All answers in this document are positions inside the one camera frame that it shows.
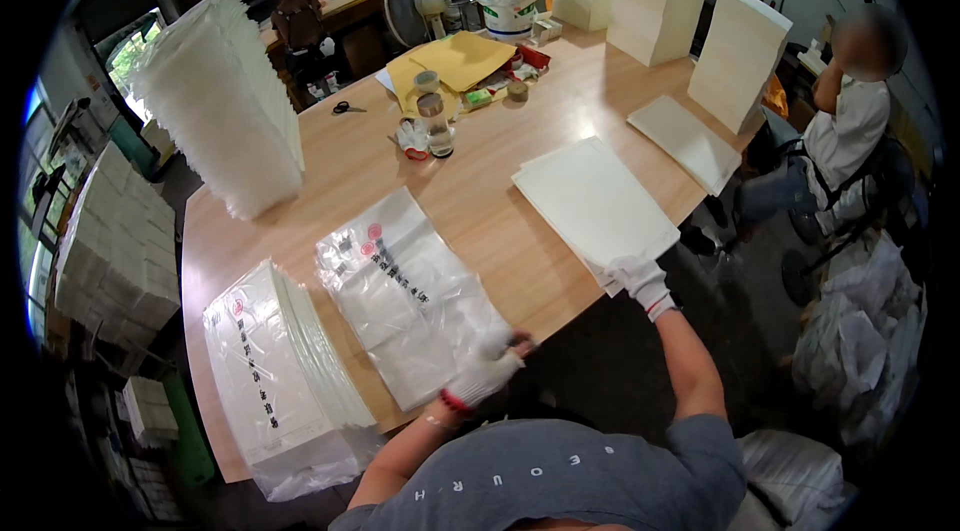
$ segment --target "gray t-shirt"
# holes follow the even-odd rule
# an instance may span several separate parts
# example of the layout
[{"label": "gray t-shirt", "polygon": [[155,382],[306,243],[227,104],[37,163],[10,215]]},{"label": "gray t-shirt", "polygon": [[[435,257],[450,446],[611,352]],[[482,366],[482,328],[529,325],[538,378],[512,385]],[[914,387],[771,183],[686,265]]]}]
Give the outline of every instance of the gray t-shirt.
[{"label": "gray t-shirt", "polygon": [[670,449],[555,419],[483,426],[434,452],[396,495],[348,510],[331,531],[507,529],[576,519],[632,529],[726,529],[746,492],[723,418],[667,429]]}]

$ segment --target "white shirt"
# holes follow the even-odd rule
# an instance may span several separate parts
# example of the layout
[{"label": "white shirt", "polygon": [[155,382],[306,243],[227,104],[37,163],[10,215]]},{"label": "white shirt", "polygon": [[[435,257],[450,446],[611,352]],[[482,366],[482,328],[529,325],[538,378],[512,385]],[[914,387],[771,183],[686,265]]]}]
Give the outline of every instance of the white shirt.
[{"label": "white shirt", "polygon": [[[890,118],[890,90],[884,81],[863,82],[844,75],[837,96],[837,113],[820,110],[806,126],[803,146],[831,190],[858,171],[874,151]],[[806,180],[820,210],[827,207],[824,191],[812,166]]]}]

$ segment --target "plastic bag with red logo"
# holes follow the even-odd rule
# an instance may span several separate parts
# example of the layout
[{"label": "plastic bag with red logo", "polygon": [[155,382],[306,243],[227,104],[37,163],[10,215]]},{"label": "plastic bag with red logo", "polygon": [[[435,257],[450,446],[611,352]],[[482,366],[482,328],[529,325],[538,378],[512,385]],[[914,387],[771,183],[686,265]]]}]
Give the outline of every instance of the plastic bag with red logo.
[{"label": "plastic bag with red logo", "polygon": [[270,502],[347,483],[384,444],[304,287],[264,260],[203,311],[230,434]]},{"label": "plastic bag with red logo", "polygon": [[317,266],[402,410],[436,396],[480,334],[509,329],[406,187],[321,239]]}]

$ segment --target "glass bottle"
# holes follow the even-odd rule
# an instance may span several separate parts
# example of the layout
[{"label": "glass bottle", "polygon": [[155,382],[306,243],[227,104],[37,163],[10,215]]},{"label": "glass bottle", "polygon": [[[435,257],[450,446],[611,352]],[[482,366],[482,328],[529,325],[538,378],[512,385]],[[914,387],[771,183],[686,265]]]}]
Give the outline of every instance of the glass bottle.
[{"label": "glass bottle", "polygon": [[423,117],[430,153],[438,159],[453,154],[453,137],[444,114],[444,99],[438,93],[427,93],[416,99],[416,109]]}]

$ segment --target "jeans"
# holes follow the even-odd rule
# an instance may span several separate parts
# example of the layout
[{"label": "jeans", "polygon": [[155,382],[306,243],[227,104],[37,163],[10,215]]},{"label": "jeans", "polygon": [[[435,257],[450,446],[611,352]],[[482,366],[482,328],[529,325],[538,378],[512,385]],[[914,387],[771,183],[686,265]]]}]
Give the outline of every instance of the jeans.
[{"label": "jeans", "polygon": [[[777,148],[787,141],[797,140],[800,134],[783,118],[766,112],[770,132],[766,137],[770,147]],[[772,173],[750,178],[736,189],[733,211],[743,223],[760,223],[780,211],[793,210],[812,214],[818,211],[817,198],[810,192],[806,160],[799,156],[785,158]]]}]

